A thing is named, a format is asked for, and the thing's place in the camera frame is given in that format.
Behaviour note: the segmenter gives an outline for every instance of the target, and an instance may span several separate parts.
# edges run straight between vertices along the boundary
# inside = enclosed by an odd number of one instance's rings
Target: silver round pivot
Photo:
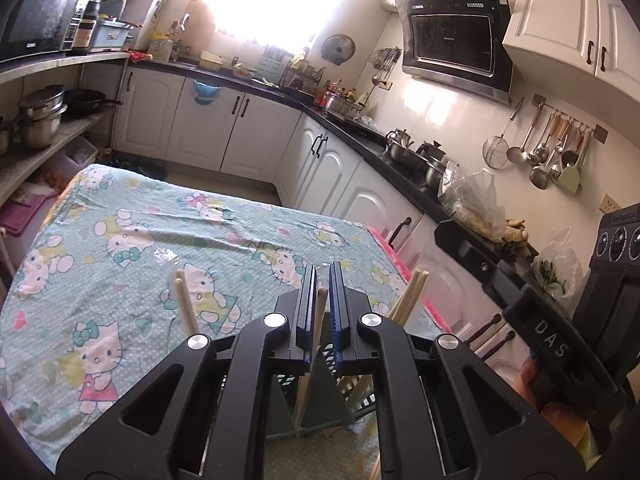
[[[207,338],[207,336],[202,334],[192,335],[187,341],[187,345],[189,346],[189,348],[193,350],[200,350],[201,348],[204,348],[208,344],[209,344],[209,339]]]
[[[287,322],[287,316],[279,312],[271,312],[264,316],[264,324],[272,328],[282,326]]]
[[[451,334],[441,335],[438,338],[438,344],[447,350],[458,348],[458,338]]]
[[[373,312],[369,312],[360,318],[360,321],[363,325],[366,326],[378,326],[382,323],[382,318],[378,314],[374,314]]]

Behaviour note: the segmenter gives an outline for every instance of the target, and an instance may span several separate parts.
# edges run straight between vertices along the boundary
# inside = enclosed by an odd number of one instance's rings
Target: black frying pan
[[[83,116],[93,114],[102,104],[121,105],[122,101],[107,99],[102,92],[77,88],[65,92],[65,103],[73,115]]]

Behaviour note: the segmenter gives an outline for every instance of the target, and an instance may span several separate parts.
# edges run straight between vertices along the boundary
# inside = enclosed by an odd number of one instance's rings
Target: black microwave
[[[86,0],[18,0],[0,38],[0,61],[71,50]]]
[[[407,73],[509,102],[508,0],[396,0]]]

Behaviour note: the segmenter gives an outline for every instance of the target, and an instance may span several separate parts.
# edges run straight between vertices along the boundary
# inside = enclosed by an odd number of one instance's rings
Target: wall socket
[[[620,206],[618,205],[618,203],[615,200],[613,200],[609,195],[606,194],[602,199],[602,202],[600,203],[600,211],[606,214],[606,213],[613,213],[618,209],[620,209]]]

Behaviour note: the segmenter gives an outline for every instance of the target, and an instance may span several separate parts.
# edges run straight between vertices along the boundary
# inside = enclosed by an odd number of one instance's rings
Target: plastic bag
[[[569,316],[575,310],[575,295],[584,288],[584,273],[578,255],[569,243],[570,237],[570,227],[558,231],[533,259],[532,265],[540,286],[565,308]]]
[[[494,176],[480,170],[469,176],[451,161],[442,177],[440,203],[456,219],[492,242],[500,242],[506,218],[498,205]]]

